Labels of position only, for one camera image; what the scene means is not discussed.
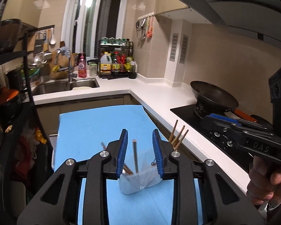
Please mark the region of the person right hand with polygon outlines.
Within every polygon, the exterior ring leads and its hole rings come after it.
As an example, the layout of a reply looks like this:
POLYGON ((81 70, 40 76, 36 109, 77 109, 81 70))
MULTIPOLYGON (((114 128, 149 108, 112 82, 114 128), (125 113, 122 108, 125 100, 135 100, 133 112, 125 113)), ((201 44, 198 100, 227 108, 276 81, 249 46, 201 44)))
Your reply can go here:
POLYGON ((267 172, 268 165, 262 158, 255 156, 246 195, 253 205, 268 201, 275 207, 281 204, 281 168, 273 172, 270 178, 266 177, 267 172))

